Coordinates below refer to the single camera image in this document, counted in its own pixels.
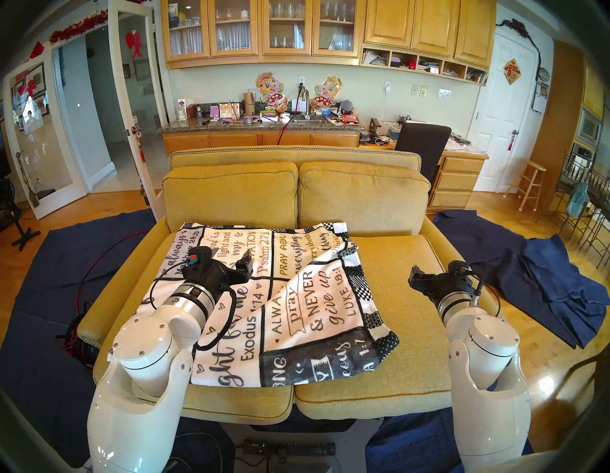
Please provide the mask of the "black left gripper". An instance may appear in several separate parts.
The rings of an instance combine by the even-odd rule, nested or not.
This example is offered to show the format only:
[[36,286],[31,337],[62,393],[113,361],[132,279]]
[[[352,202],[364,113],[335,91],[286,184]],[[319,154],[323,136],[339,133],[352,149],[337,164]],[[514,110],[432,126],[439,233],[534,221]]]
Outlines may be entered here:
[[187,251],[187,265],[182,269],[186,283],[202,286],[214,300],[219,300],[228,287],[246,283],[253,273],[253,259],[250,251],[235,263],[235,271],[214,259],[218,248],[193,247]]

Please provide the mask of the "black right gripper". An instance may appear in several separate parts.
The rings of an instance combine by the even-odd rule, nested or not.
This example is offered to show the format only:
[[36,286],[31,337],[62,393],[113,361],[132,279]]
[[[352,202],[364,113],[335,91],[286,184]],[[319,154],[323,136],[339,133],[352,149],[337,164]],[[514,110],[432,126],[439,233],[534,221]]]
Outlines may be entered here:
[[409,285],[412,289],[419,289],[419,292],[426,292],[426,296],[431,301],[441,301],[445,296],[454,292],[467,293],[466,298],[470,299],[475,288],[469,271],[470,267],[465,261],[451,261],[448,264],[447,272],[440,273],[432,279],[431,273],[425,273],[418,266],[412,266]]

